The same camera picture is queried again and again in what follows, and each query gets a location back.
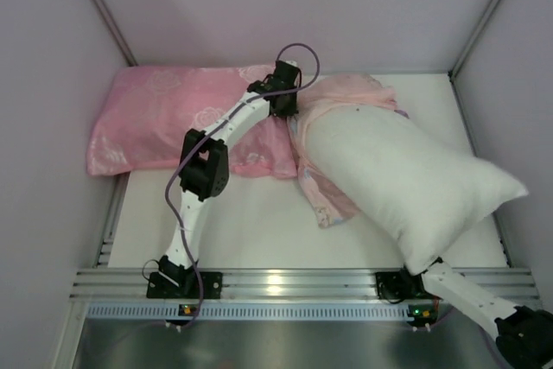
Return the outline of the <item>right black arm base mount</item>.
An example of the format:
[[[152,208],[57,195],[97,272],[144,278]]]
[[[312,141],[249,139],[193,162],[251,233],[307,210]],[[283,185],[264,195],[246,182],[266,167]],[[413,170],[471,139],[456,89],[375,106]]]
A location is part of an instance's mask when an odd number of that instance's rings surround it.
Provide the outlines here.
[[[426,300],[431,295],[424,289],[420,276],[412,276],[407,270],[379,271],[375,273],[379,300],[399,304],[408,300]]]

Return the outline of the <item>purple princess print pillowcase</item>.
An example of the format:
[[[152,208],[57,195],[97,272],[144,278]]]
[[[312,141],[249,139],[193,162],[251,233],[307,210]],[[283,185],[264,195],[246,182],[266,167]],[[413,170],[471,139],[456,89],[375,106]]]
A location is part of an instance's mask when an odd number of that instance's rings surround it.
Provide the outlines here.
[[[359,209],[320,170],[323,151],[341,156],[345,118],[364,107],[376,107],[404,118],[393,88],[366,73],[339,73],[315,82],[298,99],[299,113],[289,118],[288,131],[300,189],[313,208],[317,224],[327,228],[351,219]]]

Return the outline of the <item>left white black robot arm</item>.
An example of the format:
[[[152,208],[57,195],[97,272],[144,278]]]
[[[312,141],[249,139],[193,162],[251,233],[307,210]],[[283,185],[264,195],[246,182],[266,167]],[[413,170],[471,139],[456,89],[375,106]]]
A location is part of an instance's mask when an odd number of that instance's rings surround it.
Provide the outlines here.
[[[281,118],[295,114],[296,93],[301,89],[302,71],[294,61],[278,60],[272,73],[249,84],[237,103],[203,130],[189,130],[184,138],[181,161],[169,180],[166,202],[176,217],[175,235],[158,272],[169,285],[191,286],[199,272],[198,256],[202,223],[212,198],[219,196],[230,178],[229,153],[257,123],[270,115]],[[181,205],[169,197],[178,180]]]

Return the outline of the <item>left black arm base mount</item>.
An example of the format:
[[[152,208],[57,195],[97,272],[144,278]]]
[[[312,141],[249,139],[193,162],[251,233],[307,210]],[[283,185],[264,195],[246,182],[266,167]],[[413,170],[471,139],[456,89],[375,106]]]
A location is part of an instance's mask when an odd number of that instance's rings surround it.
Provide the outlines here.
[[[203,289],[203,299],[220,299],[223,286],[223,274],[213,271],[201,271],[201,281],[196,274],[186,271],[184,279],[177,283],[160,271],[153,272],[149,276],[146,297],[150,299],[194,299],[199,300]]]

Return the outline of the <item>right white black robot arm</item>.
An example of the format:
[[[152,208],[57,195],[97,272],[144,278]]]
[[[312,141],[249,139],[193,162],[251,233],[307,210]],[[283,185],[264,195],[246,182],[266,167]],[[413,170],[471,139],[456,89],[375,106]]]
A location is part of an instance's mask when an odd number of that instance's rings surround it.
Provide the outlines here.
[[[495,296],[444,262],[421,275],[428,293],[449,302],[495,341],[514,368],[552,367],[552,314]]]

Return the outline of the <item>white pillow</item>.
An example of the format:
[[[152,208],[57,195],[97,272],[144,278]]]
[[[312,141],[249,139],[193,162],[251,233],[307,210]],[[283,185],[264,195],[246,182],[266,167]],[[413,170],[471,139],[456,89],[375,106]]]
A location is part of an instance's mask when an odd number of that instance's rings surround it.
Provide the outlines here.
[[[413,275],[526,186],[491,162],[456,150],[408,118],[376,107],[349,113],[341,156],[320,170],[397,243]]]

